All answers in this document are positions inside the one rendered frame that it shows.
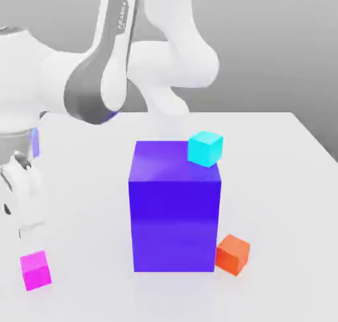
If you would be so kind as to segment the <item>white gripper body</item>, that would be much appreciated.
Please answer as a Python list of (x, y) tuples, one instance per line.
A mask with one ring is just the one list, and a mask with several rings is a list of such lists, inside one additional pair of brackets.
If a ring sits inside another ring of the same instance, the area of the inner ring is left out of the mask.
[(37, 228), (46, 223), (45, 218), (19, 218), (17, 219), (18, 236), (23, 240), (28, 234), (32, 234)]

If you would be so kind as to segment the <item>small magenta cube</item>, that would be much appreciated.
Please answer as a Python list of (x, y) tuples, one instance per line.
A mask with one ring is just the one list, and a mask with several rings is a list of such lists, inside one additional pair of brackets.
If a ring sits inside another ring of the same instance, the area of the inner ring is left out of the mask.
[(45, 251), (38, 251), (20, 257), (20, 267), (27, 291), (52, 283)]

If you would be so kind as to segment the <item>small cyan cube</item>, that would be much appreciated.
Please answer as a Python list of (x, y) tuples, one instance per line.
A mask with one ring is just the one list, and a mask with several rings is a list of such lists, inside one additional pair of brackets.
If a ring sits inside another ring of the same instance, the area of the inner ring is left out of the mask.
[(210, 168), (222, 158), (222, 135), (200, 131), (188, 140), (187, 159), (190, 162)]

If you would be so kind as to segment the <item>small orange cube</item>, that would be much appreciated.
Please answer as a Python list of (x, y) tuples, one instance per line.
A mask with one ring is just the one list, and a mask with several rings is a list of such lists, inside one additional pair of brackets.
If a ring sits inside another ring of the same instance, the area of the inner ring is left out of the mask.
[(228, 234), (216, 249), (215, 265), (224, 271), (238, 276), (247, 264), (250, 244), (232, 234)]

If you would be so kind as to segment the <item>large purple box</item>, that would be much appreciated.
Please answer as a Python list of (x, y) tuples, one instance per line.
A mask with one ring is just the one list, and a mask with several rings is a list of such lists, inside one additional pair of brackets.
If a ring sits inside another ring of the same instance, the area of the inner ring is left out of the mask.
[(128, 189), (136, 272), (214, 271), (217, 165), (190, 162), (185, 141), (137, 141)]

